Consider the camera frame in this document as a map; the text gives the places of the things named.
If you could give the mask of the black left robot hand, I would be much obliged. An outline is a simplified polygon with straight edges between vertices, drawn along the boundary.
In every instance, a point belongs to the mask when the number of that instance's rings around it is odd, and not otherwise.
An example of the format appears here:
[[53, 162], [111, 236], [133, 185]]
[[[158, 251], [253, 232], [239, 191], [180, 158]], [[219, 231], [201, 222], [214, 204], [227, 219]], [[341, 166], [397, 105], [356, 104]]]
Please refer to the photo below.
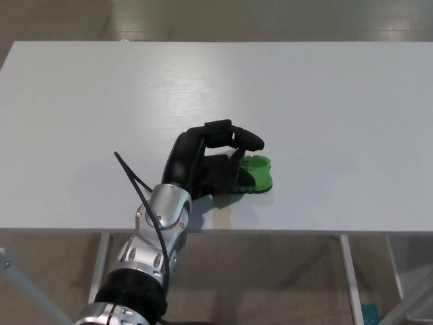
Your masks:
[[229, 119], [192, 127], [176, 139], [162, 183], [179, 186], [194, 200], [252, 188], [256, 181], [241, 165], [247, 151], [264, 146], [259, 136], [236, 127]]

